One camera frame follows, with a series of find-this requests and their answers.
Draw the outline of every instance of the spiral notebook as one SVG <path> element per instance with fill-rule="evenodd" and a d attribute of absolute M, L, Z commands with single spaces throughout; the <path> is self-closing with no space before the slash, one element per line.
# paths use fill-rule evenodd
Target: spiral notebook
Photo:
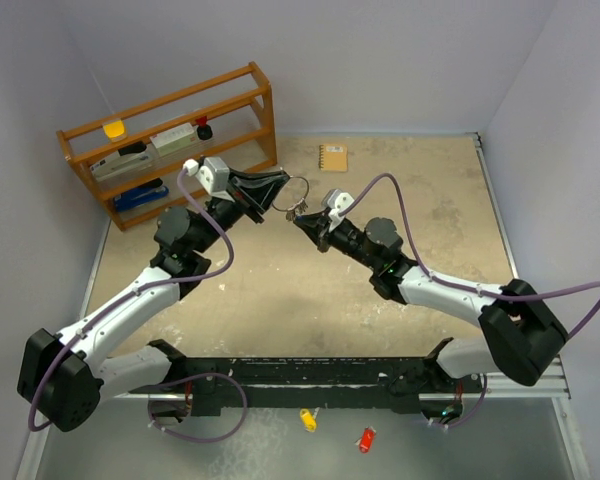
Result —
<path fill-rule="evenodd" d="M 323 172 L 346 172 L 347 146 L 332 143 L 320 145 L 319 165 Z"/>

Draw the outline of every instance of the shelf rack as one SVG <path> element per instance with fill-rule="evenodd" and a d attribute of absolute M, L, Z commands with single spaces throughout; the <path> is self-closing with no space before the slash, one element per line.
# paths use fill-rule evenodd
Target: shelf rack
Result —
<path fill-rule="evenodd" d="M 110 142 L 99 147 L 93 148 L 87 152 L 74 154 L 71 146 L 71 141 L 93 131 L 99 130 L 102 126 L 112 120 L 125 120 L 137 115 L 149 112 L 153 109 L 162 107 L 166 104 L 176 102 L 185 97 L 189 97 L 196 93 L 217 87 L 218 85 L 231 82 L 240 77 L 251 75 L 256 88 L 227 98 L 208 107 L 200 108 L 185 115 L 160 123 L 151 128 L 145 129 L 138 133 L 129 134 L 126 138 L 116 142 Z M 116 150 L 131 145 L 136 142 L 150 143 L 151 137 L 170 128 L 182 125 L 184 123 L 192 123 L 195 126 L 196 119 L 207 117 L 208 121 L 214 118 L 221 117 L 231 112 L 235 112 L 241 108 L 250 108 L 258 120 L 258 125 L 255 129 L 250 129 L 247 132 L 240 132 L 236 136 L 222 135 L 218 141 L 216 135 L 211 140 L 199 141 L 191 147 L 160 157 L 153 162 L 149 168 L 122 174 L 120 177 L 98 182 L 91 173 L 90 166 L 97 163 L 105 156 L 115 152 Z M 175 172 L 182 168 L 183 163 L 189 159 L 199 159 L 203 156 L 218 155 L 230 148 L 236 147 L 251 140 L 256 140 L 262 149 L 266 160 L 256 165 L 250 166 L 245 171 L 259 172 L 277 164 L 277 151 L 275 139 L 275 126 L 273 118 L 273 96 L 271 92 L 271 84 L 268 78 L 262 72 L 260 67 L 255 62 L 250 62 L 247 66 L 225 73 L 218 77 L 207 81 L 192 85 L 169 95 L 156 98 L 149 102 L 137 105 L 122 112 L 115 113 L 100 120 L 86 123 L 80 127 L 70 130 L 59 130 L 56 132 L 58 142 L 62 148 L 64 158 L 73 169 L 73 171 L 82 180 L 87 189 L 96 198 L 96 200 L 106 210 L 111 220 L 120 230 L 126 230 L 129 227 L 142 223 L 160 214 L 166 207 L 172 205 L 181 205 L 186 203 L 184 197 L 179 197 L 167 203 L 161 203 L 159 207 L 133 216 L 128 219 L 123 219 L 115 210 L 113 199 L 123 192 L 132 188 L 138 187 L 150 180 L 154 180 L 163 175 Z M 194 197 L 200 197 L 206 194 L 204 190 L 196 190 L 191 192 Z"/>

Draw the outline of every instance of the yellow lid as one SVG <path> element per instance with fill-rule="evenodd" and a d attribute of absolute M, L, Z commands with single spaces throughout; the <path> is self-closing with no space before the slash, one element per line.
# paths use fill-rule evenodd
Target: yellow lid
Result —
<path fill-rule="evenodd" d="M 127 130 L 124 127 L 122 120 L 112 120 L 109 123 L 102 125 L 105 135 L 112 142 L 122 140 L 127 136 Z"/>

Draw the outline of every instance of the keyring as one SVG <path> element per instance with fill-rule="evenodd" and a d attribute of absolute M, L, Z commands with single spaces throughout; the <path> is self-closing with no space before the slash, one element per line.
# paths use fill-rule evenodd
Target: keyring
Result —
<path fill-rule="evenodd" d="M 273 207 L 274 210 L 277 210 L 279 212 L 284 212 L 284 213 L 287 213 L 287 215 L 289 215 L 289 214 L 293 214 L 296 210 L 302 210 L 301 212 L 299 212 L 299 213 L 302 213 L 302 212 L 304 212 L 307 209 L 306 200 L 307 200 L 307 195 L 309 195 L 309 180 L 307 180 L 306 178 L 301 177 L 301 176 L 291 175 L 289 177 L 289 182 L 291 180 L 293 180 L 294 178 L 297 178 L 298 180 L 302 180 L 305 183 L 305 185 L 307 186 L 307 189 L 305 190 L 304 195 L 300 198 L 300 200 L 298 200 L 296 203 L 294 203 L 293 205 L 291 205 L 291 207 L 289 207 L 289 208 L 279 208 L 279 207 L 277 207 L 276 206 L 276 201 L 274 200 L 271 203 L 271 206 Z"/>

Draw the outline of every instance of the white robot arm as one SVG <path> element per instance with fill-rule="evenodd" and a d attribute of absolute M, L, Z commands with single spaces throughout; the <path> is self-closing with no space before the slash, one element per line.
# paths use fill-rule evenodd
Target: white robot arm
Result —
<path fill-rule="evenodd" d="M 342 212 L 352 203 L 348 193 L 331 190 L 323 211 L 298 216 L 294 224 L 319 251 L 333 246 L 370 268 L 369 281 L 383 298 L 433 308 L 481 328 L 484 336 L 447 339 L 436 349 L 437 364 L 449 377 L 502 371 L 523 385 L 537 382 L 567 342 L 566 330 L 542 301 L 512 303 L 482 294 L 534 295 L 528 283 L 480 284 L 425 270 L 402 253 L 403 240 L 392 220 L 373 218 L 364 230 L 347 220 Z"/>
<path fill-rule="evenodd" d="M 189 160 L 184 168 L 211 196 L 206 213 L 224 231 L 243 215 L 256 223 L 263 222 L 262 214 L 290 178 L 283 170 L 262 174 L 236 172 L 218 157 L 207 157 L 202 165 Z M 127 288 L 57 334 L 41 329 L 27 341 L 18 392 L 32 402 L 36 391 L 42 389 L 37 407 L 62 431 L 76 428 L 102 401 L 164 381 L 173 368 L 174 349 L 163 341 L 108 358 L 144 323 L 200 283 L 179 279 L 204 275 L 211 265 L 201 254 L 220 234 L 200 214 L 172 207 L 159 216 L 157 223 L 154 240 L 160 247 L 158 253 Z M 142 288 L 147 284 L 155 286 Z M 131 298 L 120 301 L 126 296 Z M 86 328 L 96 317 L 98 322 Z M 69 343 L 72 345 L 66 358 L 49 381 L 40 385 L 52 361 Z"/>

